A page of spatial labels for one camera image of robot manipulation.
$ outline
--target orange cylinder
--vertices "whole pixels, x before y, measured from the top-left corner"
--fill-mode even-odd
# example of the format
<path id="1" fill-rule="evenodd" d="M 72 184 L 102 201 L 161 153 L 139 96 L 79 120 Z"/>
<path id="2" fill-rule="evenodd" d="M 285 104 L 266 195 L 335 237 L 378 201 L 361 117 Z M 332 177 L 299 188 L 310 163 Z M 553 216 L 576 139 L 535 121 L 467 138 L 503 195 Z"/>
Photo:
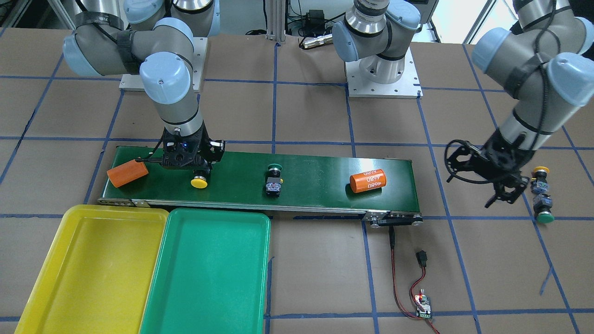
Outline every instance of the orange cylinder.
<path id="1" fill-rule="evenodd" d="M 350 188 L 353 193 L 381 188 L 386 185 L 386 175 L 381 169 L 350 176 Z"/>

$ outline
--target yellow tray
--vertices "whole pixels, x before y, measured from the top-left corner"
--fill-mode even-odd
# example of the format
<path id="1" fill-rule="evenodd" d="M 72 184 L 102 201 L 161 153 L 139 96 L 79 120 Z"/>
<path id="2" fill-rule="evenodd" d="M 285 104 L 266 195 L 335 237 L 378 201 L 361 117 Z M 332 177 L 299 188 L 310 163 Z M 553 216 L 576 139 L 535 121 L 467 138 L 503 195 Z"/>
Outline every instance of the yellow tray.
<path id="1" fill-rule="evenodd" d="M 137 334 L 167 216 L 136 207 L 69 209 L 15 334 Z"/>

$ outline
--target black strap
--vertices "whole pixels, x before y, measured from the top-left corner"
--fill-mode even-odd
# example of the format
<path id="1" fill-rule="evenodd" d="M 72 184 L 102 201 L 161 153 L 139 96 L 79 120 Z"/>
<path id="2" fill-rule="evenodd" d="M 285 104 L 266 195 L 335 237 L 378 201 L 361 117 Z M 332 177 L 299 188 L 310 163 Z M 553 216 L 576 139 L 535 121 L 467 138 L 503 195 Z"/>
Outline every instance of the black strap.
<path id="1" fill-rule="evenodd" d="M 124 30 L 118 33 L 119 57 L 130 74 L 138 74 L 140 72 L 138 58 L 132 54 L 132 41 L 134 40 L 135 32 L 134 30 Z"/>
<path id="2" fill-rule="evenodd" d="M 551 60 L 551 57 L 544 53 L 537 53 L 528 59 L 522 66 L 516 67 L 507 77 L 503 89 L 511 95 L 514 99 L 518 98 L 520 88 L 524 82 L 536 71 L 540 66 L 546 64 Z"/>
<path id="3" fill-rule="evenodd" d="M 388 30 L 388 44 L 386 44 L 386 48 L 380 53 L 388 51 L 388 49 L 392 46 L 392 24 L 390 20 L 386 20 L 386 30 Z"/>
<path id="4" fill-rule="evenodd" d="M 119 17 L 106 12 L 84 11 L 74 17 L 74 25 L 76 28 L 91 23 L 104 24 L 118 30 L 125 29 L 124 22 Z"/>

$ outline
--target table surface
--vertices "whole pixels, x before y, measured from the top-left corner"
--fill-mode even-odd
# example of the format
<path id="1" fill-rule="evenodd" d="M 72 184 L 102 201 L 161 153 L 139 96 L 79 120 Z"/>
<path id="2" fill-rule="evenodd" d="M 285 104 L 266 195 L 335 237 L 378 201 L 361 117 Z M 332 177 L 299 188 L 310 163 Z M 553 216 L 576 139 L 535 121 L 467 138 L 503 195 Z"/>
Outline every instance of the table surface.
<path id="1" fill-rule="evenodd" d="M 118 77 L 81 78 L 61 55 L 70 31 L 0 30 L 0 333 L 12 333 L 59 221 L 95 203 L 116 146 L 153 147 L 162 123 Z M 585 106 L 525 167 L 551 169 L 557 220 L 535 225 L 532 195 L 483 208 L 488 185 L 446 183 L 444 146 L 482 144 L 515 102 L 470 62 L 471 45 L 413 43 L 422 99 L 348 96 L 332 46 L 287 37 L 209 40 L 200 108 L 228 150 L 412 161 L 421 226 L 396 229 L 403 302 L 420 284 L 442 333 L 589 333 L 594 328 L 594 105 Z M 265 333 L 429 333 L 392 297 L 386 229 L 350 216 L 272 217 Z M 540 295 L 543 281 L 552 275 Z"/>

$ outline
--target plastic tray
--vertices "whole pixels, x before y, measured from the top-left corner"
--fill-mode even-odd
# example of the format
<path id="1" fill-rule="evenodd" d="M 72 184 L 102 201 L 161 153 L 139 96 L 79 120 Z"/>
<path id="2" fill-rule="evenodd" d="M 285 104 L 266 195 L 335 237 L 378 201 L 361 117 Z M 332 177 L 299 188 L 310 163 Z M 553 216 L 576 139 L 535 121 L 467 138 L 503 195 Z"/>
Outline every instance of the plastic tray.
<path id="1" fill-rule="evenodd" d="M 262 333 L 269 236 L 259 213 L 173 210 L 140 333 Z"/>
<path id="2" fill-rule="evenodd" d="M 137 334 L 167 216 L 160 209 L 69 209 L 16 333 Z"/>

